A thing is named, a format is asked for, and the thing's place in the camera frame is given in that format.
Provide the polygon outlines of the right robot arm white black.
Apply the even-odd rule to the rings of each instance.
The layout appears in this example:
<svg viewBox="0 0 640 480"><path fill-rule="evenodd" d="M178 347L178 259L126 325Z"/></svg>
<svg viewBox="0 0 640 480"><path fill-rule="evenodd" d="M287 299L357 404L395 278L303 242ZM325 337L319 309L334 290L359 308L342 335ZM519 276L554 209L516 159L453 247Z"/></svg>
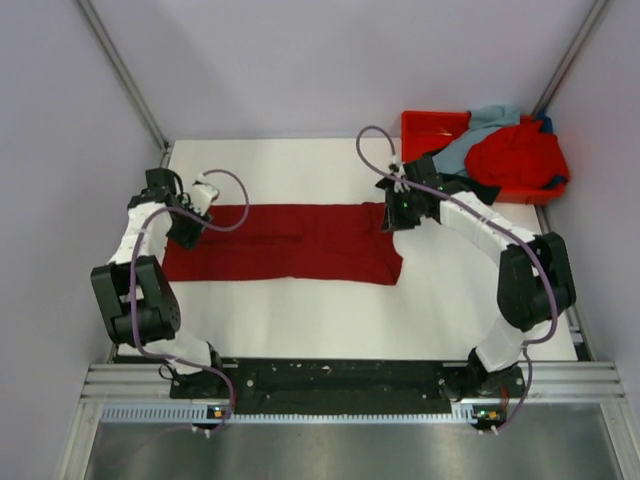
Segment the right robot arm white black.
<svg viewBox="0 0 640 480"><path fill-rule="evenodd" d="M560 314L576 301L563 238L514 225L470 186L437 173L428 156L393 161L376 186L385 193L383 231L411 230L432 219L465 237L497 266L499 316L470 351L461 386L464 393L492 394L523 349L550 339Z"/></svg>

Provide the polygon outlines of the dark red t shirt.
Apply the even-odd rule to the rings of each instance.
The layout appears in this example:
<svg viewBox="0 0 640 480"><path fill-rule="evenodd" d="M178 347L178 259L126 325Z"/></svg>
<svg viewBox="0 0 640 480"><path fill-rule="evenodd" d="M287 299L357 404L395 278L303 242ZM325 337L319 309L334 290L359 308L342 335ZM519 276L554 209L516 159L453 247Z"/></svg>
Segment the dark red t shirt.
<svg viewBox="0 0 640 480"><path fill-rule="evenodd" d="M403 258L381 231L384 206L256 205L231 232L208 230L195 248L170 241L162 263L172 282L280 278L397 283Z"/></svg>

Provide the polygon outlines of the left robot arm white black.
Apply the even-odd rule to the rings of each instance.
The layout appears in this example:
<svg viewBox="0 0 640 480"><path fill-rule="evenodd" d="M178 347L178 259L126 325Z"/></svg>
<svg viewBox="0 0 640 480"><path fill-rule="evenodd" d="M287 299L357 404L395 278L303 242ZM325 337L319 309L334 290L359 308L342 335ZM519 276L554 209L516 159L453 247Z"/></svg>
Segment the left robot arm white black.
<svg viewBox="0 0 640 480"><path fill-rule="evenodd" d="M163 270L168 243L191 250L212 220L219 192L202 178L190 187L167 168L145 172L146 187L127 204L127 226L116 252L90 280L110 340L170 366L174 381L190 381L205 396L226 387L219 354L182 327L178 299Z"/></svg>

